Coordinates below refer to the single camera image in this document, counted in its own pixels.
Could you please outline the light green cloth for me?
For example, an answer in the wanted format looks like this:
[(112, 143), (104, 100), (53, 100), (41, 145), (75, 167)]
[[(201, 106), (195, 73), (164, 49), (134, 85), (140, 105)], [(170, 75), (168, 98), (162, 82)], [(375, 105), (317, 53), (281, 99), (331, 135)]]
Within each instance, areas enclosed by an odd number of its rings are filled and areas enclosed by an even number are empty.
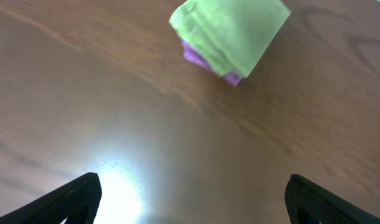
[(169, 23), (220, 77), (246, 78), (290, 13), (281, 0), (187, 0)]

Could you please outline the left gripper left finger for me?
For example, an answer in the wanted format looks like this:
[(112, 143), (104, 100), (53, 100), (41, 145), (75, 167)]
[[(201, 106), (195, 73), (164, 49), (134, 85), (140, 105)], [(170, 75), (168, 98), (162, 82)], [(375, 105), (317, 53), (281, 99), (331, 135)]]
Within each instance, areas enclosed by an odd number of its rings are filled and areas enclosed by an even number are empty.
[(101, 198), (98, 174), (88, 172), (0, 217), (0, 224), (93, 224)]

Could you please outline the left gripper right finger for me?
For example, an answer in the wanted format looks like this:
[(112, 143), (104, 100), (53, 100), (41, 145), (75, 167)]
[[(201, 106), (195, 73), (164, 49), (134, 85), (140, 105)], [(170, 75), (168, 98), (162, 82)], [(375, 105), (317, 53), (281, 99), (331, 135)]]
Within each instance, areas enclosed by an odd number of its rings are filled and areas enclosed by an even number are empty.
[(299, 174), (290, 176), (285, 205), (291, 224), (380, 224), (380, 218)]

